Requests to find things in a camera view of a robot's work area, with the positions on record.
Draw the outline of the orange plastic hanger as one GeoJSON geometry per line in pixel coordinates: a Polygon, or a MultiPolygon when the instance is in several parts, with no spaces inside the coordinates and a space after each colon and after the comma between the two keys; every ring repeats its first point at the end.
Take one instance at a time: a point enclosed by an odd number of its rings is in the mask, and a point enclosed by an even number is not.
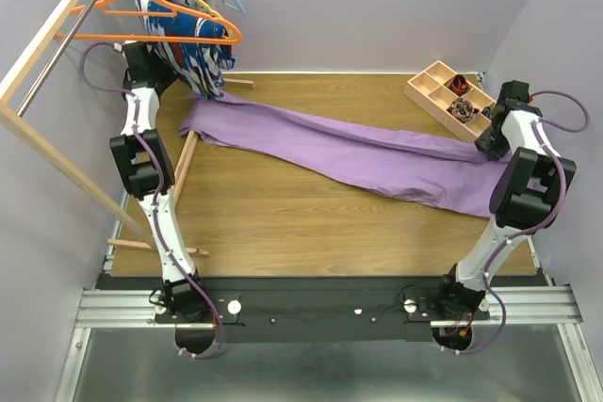
{"type": "Polygon", "coordinates": [[[144,42],[179,42],[179,43],[193,43],[193,44],[217,44],[217,45],[239,45],[242,42],[243,35],[240,30],[231,22],[218,17],[211,16],[203,11],[187,8],[168,0],[148,0],[151,3],[159,7],[159,11],[148,11],[148,10],[116,10],[112,9],[111,5],[118,0],[97,0],[94,3],[88,3],[86,5],[78,6],[73,8],[68,15],[76,16],[77,20],[84,20],[85,17],[90,13],[91,10],[97,9],[102,11],[106,15],[118,15],[118,16],[135,16],[145,20],[150,18],[179,18],[189,17],[194,18],[196,21],[204,20],[209,24],[221,25],[226,34],[217,38],[193,36],[193,35],[109,35],[109,34],[76,34],[79,29],[79,25],[73,23],[72,28],[67,34],[56,33],[57,39],[65,39],[66,41],[71,40],[110,40],[113,41],[127,41],[127,40],[139,40],[144,42]]]}

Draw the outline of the purple trousers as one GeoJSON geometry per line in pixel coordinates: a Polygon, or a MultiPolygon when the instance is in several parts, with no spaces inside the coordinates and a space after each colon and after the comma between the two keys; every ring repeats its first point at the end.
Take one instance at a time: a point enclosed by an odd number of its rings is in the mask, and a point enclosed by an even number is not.
{"type": "Polygon", "coordinates": [[[180,125],[206,143],[274,156],[345,185],[433,208],[489,217],[511,158],[469,143],[337,121],[237,97],[196,97],[180,125]]]}

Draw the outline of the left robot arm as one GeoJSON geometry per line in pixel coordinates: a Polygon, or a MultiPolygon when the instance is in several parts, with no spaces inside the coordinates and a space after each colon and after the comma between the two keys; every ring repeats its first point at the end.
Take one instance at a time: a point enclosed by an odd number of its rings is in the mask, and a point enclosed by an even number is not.
{"type": "Polygon", "coordinates": [[[152,304],[161,315],[200,322],[212,316],[209,300],[198,291],[197,267],[175,214],[174,170],[156,129],[160,96],[176,74],[145,42],[127,42],[120,53],[127,64],[122,84],[127,113],[121,133],[109,140],[109,148],[126,192],[138,201],[151,227],[161,262],[162,286],[152,304]]]}

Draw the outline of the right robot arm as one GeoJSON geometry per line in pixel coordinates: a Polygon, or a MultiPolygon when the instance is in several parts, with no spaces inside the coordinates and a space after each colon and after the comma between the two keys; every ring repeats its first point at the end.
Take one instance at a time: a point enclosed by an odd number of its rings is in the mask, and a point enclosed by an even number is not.
{"type": "Polygon", "coordinates": [[[432,306],[442,319],[464,319],[480,307],[490,282],[516,247],[557,217],[577,164],[551,145],[536,93],[526,82],[502,84],[491,125],[476,146],[492,160],[511,160],[489,202],[491,218],[468,255],[443,278],[432,306]]]}

